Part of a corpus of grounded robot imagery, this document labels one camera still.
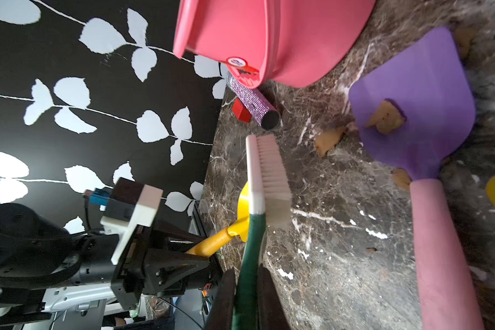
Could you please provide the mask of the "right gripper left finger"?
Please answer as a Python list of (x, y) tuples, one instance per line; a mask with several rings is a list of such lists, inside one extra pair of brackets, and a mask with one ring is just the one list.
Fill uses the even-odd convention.
[(217, 299), (214, 301), (204, 330), (231, 330), (232, 315), (235, 306), (236, 290), (235, 269), (227, 270), (219, 286)]

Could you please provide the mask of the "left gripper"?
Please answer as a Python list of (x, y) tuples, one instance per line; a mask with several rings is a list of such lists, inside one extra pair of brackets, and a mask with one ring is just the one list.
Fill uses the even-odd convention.
[(119, 236), (87, 235), (77, 243), (81, 266), (71, 283), (107, 285), (125, 310), (135, 308), (143, 294), (174, 298), (216, 285), (223, 275), (218, 258), (188, 254), (202, 240), (166, 221), (154, 228), (140, 226), (114, 265), (111, 257)]

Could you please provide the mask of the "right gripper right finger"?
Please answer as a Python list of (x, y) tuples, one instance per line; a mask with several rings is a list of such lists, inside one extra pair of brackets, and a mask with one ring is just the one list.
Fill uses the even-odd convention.
[(283, 306), (272, 280), (270, 271), (263, 265), (257, 273), (258, 329), (290, 330)]

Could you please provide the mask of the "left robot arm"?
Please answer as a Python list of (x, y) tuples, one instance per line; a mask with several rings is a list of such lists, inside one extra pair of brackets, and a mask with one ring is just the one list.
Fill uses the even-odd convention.
[(200, 236), (166, 221), (137, 227), (117, 263), (118, 235), (71, 234), (18, 203), (0, 205), (0, 329), (49, 320), (71, 309), (87, 314), (109, 301), (137, 307), (142, 295), (174, 298), (216, 284), (215, 257), (188, 250)]

